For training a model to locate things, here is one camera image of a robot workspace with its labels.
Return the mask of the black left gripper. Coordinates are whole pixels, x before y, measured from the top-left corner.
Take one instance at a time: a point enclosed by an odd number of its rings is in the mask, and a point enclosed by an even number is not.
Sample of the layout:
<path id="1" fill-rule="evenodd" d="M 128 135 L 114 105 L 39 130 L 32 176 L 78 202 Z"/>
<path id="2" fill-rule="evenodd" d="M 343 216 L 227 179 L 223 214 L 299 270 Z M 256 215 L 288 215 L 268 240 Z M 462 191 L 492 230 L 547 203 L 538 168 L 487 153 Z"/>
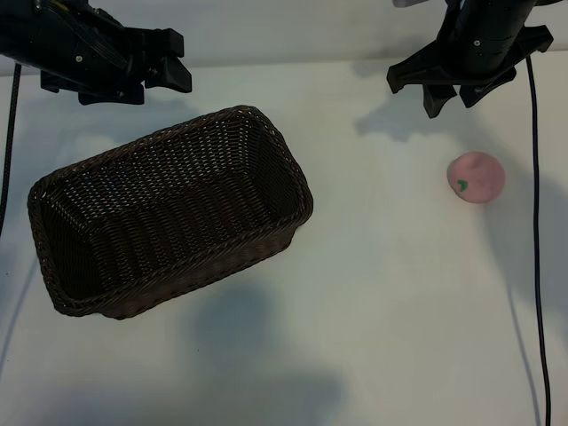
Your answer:
<path id="1" fill-rule="evenodd" d="M 193 90 L 191 73 L 178 58 L 185 55 L 184 37 L 172 28 L 125 28 L 109 13 L 86 1 L 42 1 L 39 12 L 49 41 L 51 59 L 40 72 L 47 91 L 73 91 L 84 105 L 121 103 L 142 105 L 145 100 L 132 46 L 155 57 L 145 88 L 180 93 Z"/>

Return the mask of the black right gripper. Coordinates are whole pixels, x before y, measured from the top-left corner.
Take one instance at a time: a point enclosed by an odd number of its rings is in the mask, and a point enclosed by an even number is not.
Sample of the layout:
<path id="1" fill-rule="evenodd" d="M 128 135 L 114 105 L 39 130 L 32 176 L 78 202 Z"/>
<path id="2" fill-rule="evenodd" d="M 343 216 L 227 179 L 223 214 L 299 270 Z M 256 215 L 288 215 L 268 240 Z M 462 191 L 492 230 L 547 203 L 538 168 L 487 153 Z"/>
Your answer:
<path id="1" fill-rule="evenodd" d="M 527 27 L 526 12 L 459 12 L 446 17 L 435 41 L 387 73 L 392 92 L 422 85 L 423 107 L 436 118 L 461 85 L 466 108 L 517 76 L 512 68 L 535 51 L 544 52 L 554 41 L 545 26 Z"/>

